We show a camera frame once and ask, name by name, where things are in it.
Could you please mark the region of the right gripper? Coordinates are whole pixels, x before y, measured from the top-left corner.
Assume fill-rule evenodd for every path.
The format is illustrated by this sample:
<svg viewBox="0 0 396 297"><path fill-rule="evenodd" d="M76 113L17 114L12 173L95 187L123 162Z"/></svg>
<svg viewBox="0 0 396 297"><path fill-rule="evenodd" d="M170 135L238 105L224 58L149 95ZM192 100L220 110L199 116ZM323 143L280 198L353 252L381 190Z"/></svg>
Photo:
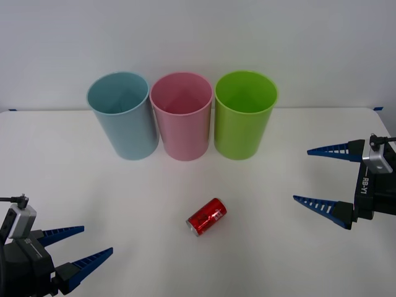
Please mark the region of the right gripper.
<svg viewBox="0 0 396 297"><path fill-rule="evenodd" d="M395 151L382 144L378 151L364 139L318 147L308 155L360 162L352 203L293 196L293 199L346 230L359 218L371 220L376 212L395 215Z"/></svg>

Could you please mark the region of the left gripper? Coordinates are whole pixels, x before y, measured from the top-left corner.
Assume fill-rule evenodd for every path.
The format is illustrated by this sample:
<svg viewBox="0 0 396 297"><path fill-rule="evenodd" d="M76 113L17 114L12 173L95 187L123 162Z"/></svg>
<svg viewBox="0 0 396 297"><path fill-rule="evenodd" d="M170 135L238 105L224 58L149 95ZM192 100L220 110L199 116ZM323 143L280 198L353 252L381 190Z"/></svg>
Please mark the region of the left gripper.
<svg viewBox="0 0 396 297"><path fill-rule="evenodd" d="M31 231L33 237L15 239L4 246L6 264L5 296L55 296L59 290L67 295L112 254L105 249L74 262L54 268L44 247L84 232L84 226Z"/></svg>

